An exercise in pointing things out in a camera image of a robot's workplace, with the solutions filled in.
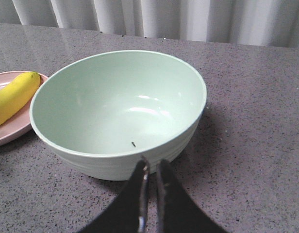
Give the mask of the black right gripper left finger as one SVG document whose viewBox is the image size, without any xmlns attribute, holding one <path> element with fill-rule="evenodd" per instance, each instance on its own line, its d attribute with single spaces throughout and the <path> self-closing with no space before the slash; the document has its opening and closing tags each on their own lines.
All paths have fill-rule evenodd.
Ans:
<svg viewBox="0 0 299 233">
<path fill-rule="evenodd" d="M 150 166 L 142 157 L 120 194 L 81 233 L 143 233 L 146 229 Z"/>
</svg>

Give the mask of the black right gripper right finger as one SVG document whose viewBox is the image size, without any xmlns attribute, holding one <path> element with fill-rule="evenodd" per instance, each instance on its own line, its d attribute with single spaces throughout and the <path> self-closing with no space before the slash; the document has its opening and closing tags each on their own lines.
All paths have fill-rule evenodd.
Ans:
<svg viewBox="0 0 299 233">
<path fill-rule="evenodd" d="M 158 232 L 224 233 L 190 198 L 167 160 L 157 164 Z"/>
</svg>

